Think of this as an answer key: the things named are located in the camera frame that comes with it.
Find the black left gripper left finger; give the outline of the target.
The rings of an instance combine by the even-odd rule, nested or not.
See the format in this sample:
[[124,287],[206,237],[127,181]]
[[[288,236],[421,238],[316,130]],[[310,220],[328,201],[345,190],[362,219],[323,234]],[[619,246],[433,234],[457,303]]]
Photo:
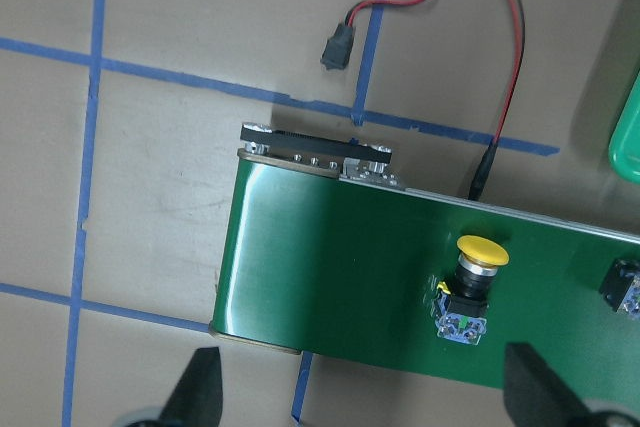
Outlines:
[[218,426],[223,412],[218,347],[198,348],[162,409],[161,426]]

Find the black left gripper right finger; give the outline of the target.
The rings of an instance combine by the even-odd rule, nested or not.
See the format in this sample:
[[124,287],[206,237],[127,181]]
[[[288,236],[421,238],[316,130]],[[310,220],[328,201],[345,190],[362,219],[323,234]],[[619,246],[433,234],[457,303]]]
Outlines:
[[503,402],[515,426],[589,426],[591,411],[528,343],[505,346]]

